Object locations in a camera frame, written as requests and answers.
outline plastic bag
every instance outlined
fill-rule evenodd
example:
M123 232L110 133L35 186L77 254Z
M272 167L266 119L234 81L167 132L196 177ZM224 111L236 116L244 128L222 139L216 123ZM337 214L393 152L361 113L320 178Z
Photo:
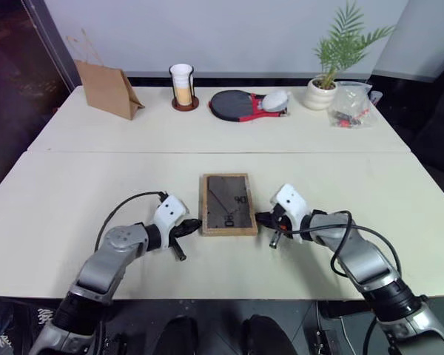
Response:
M371 113L367 94L371 85L356 81L337 81L337 92L327 109L332 126L364 128L374 125L376 118Z

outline white table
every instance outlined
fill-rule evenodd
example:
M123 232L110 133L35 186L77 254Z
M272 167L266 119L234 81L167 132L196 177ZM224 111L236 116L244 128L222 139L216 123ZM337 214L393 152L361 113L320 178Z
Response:
M210 98L228 88L197 87L200 106L192 112L172 108L170 87L136 87L145 109L133 121L87 106L78 87L31 144L34 152L409 152L409 148L372 106L377 124L370 129L329 126L326 111L300 104L304 87L292 92L289 116L238 124L216 118ZM268 93L273 87L245 87Z
M351 210L394 244L416 294L444 295L444 194L411 153L26 152L0 185L0 296L63 297L104 218L137 192L168 189L197 216L205 172L248 172L258 211L286 182L311 208ZM133 201L110 226L148 222L156 205ZM273 250L270 237L181 238L186 261L148 253L127 269L116 298L360 298L330 271L330 251L289 240Z

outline white flower pot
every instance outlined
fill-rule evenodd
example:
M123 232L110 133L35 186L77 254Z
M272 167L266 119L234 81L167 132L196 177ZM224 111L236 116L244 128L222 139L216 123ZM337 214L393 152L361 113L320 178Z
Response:
M319 79L314 78L308 83L308 87L303 98L303 105L308 109L326 109L334 100L335 93L337 92L337 84L334 83L334 89L319 89L312 83L314 80Z

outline black shoe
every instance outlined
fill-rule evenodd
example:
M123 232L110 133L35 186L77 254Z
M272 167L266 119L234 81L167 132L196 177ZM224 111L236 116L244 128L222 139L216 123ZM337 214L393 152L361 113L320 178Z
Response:
M153 355L195 355L199 345L198 324L178 317L166 324Z
M254 315L242 324L243 355L297 355L280 326L269 317Z

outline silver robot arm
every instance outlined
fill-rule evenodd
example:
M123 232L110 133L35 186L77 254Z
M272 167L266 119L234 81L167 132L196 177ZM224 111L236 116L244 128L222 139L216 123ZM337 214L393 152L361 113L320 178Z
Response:
M265 215L264 220L263 216L258 217L264 221L262 224L270 227L267 220L278 223L286 216L286 224L291 227L286 235L299 243L308 240L334 253L337 251L346 233L348 217L344 213L312 214L304 199L288 184L272 202L275 205L272 216L267 219ZM302 232L332 225L341 227ZM299 228L296 237L289 234L290 229ZM281 234L275 232L271 247L276 248ZM390 354L444 354L444 327L426 304L425 297L414 296L385 255L375 244L363 239L356 228L349 232L337 261L375 313L377 324L391 345Z
M174 196L156 210L153 224L119 226L104 236L101 247L86 261L55 316L39 334L30 355L85 354L104 311L124 277L127 266L147 251L174 247L179 260L185 256L176 237L199 228L199 220L185 220L188 212Z

